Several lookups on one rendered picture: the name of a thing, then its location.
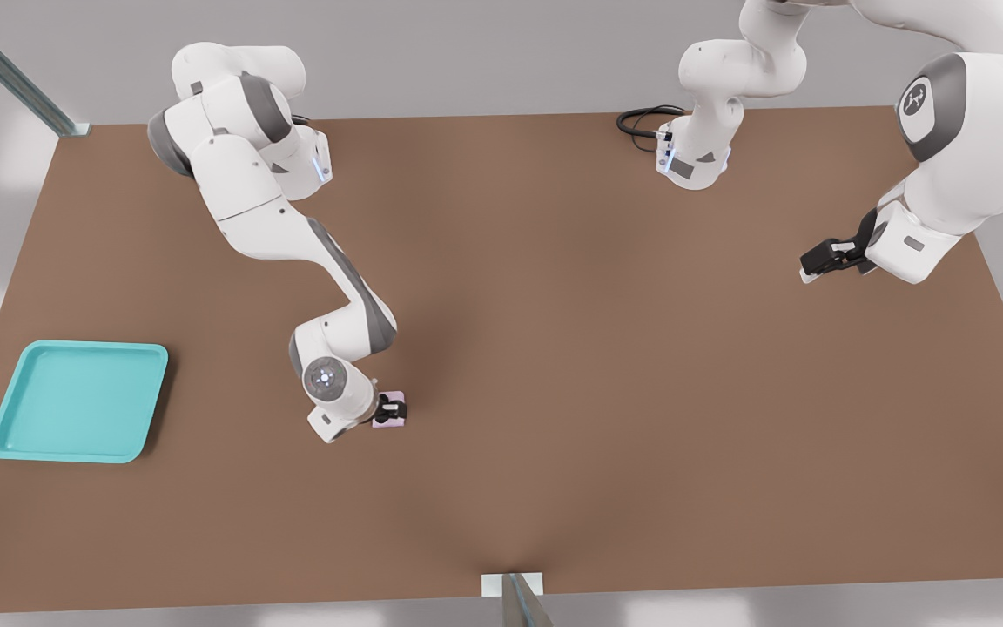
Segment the pale blue-green tray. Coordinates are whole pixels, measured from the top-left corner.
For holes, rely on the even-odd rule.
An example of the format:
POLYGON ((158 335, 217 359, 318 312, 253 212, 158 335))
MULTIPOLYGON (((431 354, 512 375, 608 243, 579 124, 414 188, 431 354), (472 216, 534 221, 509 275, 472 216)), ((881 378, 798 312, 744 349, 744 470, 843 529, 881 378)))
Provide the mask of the pale blue-green tray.
POLYGON ((0 459, 125 464, 144 451, 170 362, 159 344, 41 339, 0 406, 0 459))

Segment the silver frame post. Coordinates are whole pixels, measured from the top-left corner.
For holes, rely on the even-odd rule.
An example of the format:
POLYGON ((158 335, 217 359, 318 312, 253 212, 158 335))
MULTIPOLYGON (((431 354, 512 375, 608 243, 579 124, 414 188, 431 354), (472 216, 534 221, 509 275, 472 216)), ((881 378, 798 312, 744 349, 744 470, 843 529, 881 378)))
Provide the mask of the silver frame post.
POLYGON ((481 575, 481 596, 501 599, 501 627, 555 627, 542 606, 542 595, 541 572, 481 575))
POLYGON ((0 51, 0 85, 59 138, 86 138, 91 125, 75 122, 0 51))

